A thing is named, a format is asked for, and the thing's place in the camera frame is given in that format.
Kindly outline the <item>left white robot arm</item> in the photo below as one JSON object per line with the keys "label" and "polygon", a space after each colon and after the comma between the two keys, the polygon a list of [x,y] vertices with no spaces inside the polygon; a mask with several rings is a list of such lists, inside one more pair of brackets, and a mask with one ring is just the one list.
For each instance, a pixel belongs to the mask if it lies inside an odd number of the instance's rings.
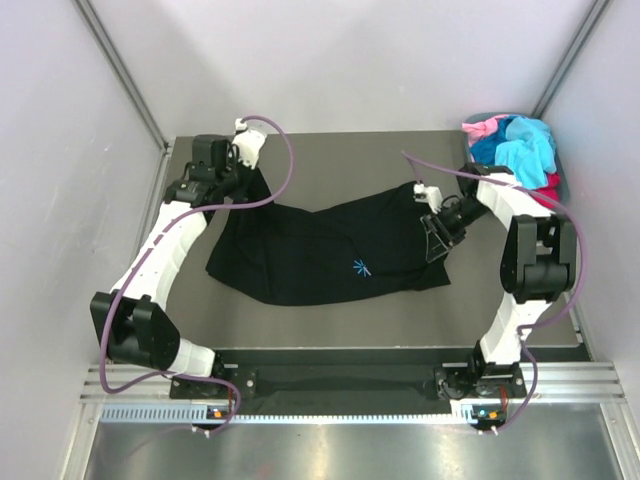
{"label": "left white robot arm", "polygon": [[227,374],[215,365],[215,352],[184,339],[165,309],[174,280],[215,206],[244,197],[266,139],[256,128],[233,138],[211,134],[193,139],[191,158],[167,186],[132,265],[110,291],[96,293],[90,302],[102,363],[186,375],[209,397],[224,390]]}

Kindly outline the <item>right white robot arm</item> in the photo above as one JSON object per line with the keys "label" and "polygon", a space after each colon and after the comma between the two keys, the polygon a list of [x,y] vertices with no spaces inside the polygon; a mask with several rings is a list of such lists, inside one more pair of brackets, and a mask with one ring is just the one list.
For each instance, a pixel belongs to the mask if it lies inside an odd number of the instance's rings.
{"label": "right white robot arm", "polygon": [[522,398],[523,344],[539,318],[574,285],[577,232],[566,215],[534,200],[506,167],[467,163],[457,175],[461,194],[452,202],[437,187],[421,181],[413,186],[415,201],[428,207],[421,218],[426,260],[443,259],[464,240],[468,226],[490,213],[506,230],[499,266],[504,294],[467,365],[436,368],[436,388],[447,400],[502,393]]}

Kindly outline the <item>black t shirt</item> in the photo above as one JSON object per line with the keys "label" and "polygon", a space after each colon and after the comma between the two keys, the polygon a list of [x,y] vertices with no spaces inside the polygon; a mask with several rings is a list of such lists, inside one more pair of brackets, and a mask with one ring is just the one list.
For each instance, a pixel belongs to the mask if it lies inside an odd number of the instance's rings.
{"label": "black t shirt", "polygon": [[412,183],[319,211],[271,202],[233,210],[206,272],[257,301],[316,306],[450,283],[426,258],[428,207]]}

